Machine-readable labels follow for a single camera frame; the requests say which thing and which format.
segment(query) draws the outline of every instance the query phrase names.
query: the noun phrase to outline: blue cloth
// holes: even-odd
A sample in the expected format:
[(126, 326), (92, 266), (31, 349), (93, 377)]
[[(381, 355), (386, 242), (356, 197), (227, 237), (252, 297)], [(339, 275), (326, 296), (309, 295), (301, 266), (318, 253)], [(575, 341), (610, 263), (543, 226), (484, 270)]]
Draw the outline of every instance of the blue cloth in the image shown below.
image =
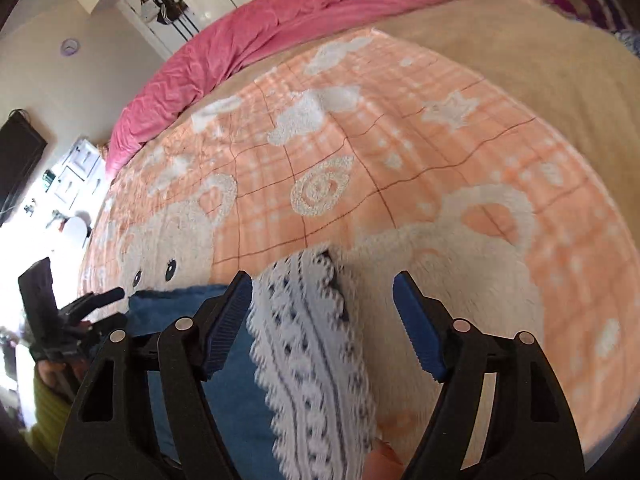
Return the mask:
[[(179, 317), (193, 316), (207, 298), (220, 296), (225, 290), (226, 285), (207, 285), (171, 292), (138, 292), (129, 298), (127, 333), (138, 336), (162, 332)], [(256, 367), (249, 357), (252, 343), (245, 319), (225, 367), (202, 383), (202, 387), (240, 476), (244, 480), (283, 480), (271, 451), (273, 412), (264, 403), (265, 391), (254, 381)], [(164, 408), (160, 374), (149, 372), (148, 380), (160, 450), (178, 461)]]

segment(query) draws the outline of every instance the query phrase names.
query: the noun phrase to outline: beige bed sheet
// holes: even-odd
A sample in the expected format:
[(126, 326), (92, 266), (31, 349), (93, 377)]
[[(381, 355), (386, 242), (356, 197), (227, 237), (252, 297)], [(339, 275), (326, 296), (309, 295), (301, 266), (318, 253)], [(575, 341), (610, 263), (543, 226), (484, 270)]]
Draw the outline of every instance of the beige bed sheet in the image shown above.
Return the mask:
[[(478, 71), (560, 130), (600, 175), (640, 244), (640, 60), (612, 35), (536, 0), (455, 0), (376, 27)], [(177, 124), (325, 40), (242, 70)]]

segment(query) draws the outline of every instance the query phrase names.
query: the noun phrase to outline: blanket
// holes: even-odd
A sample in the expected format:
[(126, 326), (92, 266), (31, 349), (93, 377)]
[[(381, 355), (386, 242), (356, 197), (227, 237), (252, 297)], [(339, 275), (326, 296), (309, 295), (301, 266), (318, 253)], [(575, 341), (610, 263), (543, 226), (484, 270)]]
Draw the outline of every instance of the blanket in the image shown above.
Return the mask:
[(254, 0), (185, 44), (123, 110), (106, 171), (115, 176), (185, 108), (242, 67), (313, 38), (447, 0)]
[(598, 177), (481, 75), (378, 32), (301, 54), (150, 143), (110, 192), (82, 288), (228, 281), (325, 241), (342, 247), (378, 423), (405, 460), (438, 389), (392, 307), (403, 269), (484, 332), (533, 332), (585, 449), (638, 398), (622, 331), (638, 257)]

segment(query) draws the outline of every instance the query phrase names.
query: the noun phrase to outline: orange blanket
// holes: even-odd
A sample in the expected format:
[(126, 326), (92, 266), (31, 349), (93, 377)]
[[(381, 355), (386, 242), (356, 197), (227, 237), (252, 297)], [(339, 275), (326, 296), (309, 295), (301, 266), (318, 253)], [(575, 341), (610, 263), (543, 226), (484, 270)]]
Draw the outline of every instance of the orange blanket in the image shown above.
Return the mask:
[(437, 393), (391, 303), (403, 269), (484, 332), (534, 333), (585, 449), (636, 402), (638, 254), (596, 174), (481, 75), (380, 32), (297, 56), (150, 142), (110, 192), (82, 288), (228, 283), (326, 242), (402, 458)]

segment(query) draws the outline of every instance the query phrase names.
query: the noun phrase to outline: black tv screen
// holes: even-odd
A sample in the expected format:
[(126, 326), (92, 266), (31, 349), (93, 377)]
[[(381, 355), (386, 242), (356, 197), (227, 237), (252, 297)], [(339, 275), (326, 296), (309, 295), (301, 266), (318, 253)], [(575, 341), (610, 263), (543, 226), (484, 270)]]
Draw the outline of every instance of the black tv screen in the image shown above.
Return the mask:
[(20, 112), (0, 128), (0, 226), (11, 216), (47, 142)]

